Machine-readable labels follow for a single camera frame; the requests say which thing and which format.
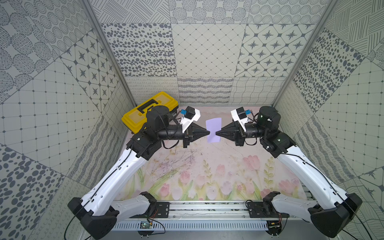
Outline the purple square paper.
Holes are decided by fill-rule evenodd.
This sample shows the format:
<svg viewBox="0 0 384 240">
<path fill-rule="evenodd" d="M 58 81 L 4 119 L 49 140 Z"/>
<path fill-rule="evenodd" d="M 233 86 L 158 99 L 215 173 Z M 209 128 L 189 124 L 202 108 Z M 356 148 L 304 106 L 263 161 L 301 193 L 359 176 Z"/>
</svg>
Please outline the purple square paper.
<svg viewBox="0 0 384 240">
<path fill-rule="evenodd" d="M 208 143 L 219 143 L 221 141 L 221 137 L 216 135 L 216 132 L 222 129 L 222 118 L 214 118 L 206 121 L 207 131 L 210 134 L 207 136 Z"/>
</svg>

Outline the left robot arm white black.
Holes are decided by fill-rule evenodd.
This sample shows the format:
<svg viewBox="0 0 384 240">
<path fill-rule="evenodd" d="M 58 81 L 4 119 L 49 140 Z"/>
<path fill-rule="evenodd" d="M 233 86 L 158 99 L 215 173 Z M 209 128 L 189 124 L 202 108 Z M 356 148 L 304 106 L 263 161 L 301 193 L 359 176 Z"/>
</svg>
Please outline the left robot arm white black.
<svg viewBox="0 0 384 240">
<path fill-rule="evenodd" d="M 186 107 L 181 113 L 182 118 L 171 125 L 172 114 L 168 107 L 149 109 L 146 123 L 132 136 L 127 148 L 106 175 L 82 198 L 70 200 L 68 208 L 91 238 L 102 239 L 122 220 L 156 216 L 157 200 L 148 192 L 124 201 L 115 198 L 135 173 L 164 147 L 165 140 L 182 141 L 183 147 L 187 148 L 191 142 L 210 134 L 210 131 L 196 124 L 201 117 L 199 110 Z"/>
</svg>

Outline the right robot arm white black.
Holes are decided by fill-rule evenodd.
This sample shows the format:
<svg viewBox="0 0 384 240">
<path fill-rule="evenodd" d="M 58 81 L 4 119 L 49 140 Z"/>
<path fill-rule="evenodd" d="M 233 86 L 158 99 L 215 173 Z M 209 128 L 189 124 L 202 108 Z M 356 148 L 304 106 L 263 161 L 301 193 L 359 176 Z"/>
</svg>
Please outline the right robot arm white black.
<svg viewBox="0 0 384 240">
<path fill-rule="evenodd" d="M 305 201 L 273 191 L 263 198 L 263 210 L 271 214 L 288 214 L 312 223 L 323 235 L 334 238 L 353 220 L 363 201 L 348 194 L 325 176 L 302 152 L 292 138 L 279 130 L 281 115 L 269 106 L 260 108 L 252 121 L 248 111 L 231 112 L 232 123 L 216 132 L 242 147 L 246 139 L 258 139 L 263 148 L 291 170 L 315 197 Z"/>
</svg>

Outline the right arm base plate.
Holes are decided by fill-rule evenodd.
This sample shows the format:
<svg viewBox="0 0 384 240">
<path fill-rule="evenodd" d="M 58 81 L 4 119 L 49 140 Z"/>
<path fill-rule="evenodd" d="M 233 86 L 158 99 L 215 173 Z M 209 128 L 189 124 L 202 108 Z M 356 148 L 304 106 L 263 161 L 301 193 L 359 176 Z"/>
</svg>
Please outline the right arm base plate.
<svg viewBox="0 0 384 240">
<path fill-rule="evenodd" d="M 264 202 L 250 202 L 245 203 L 246 208 L 248 209 L 250 218 L 289 218 L 289 214 L 279 213 L 275 210 L 272 204 Z"/>
</svg>

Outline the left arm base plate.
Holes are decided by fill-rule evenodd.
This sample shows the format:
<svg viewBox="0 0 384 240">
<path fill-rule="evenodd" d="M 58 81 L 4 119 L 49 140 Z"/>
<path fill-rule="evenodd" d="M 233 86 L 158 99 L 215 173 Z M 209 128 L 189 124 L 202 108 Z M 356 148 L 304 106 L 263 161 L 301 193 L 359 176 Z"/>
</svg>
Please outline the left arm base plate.
<svg viewBox="0 0 384 240">
<path fill-rule="evenodd" d="M 170 210 L 169 202 L 151 203 L 147 211 L 142 215 L 135 215 L 131 219 L 161 219 L 168 218 Z"/>
</svg>

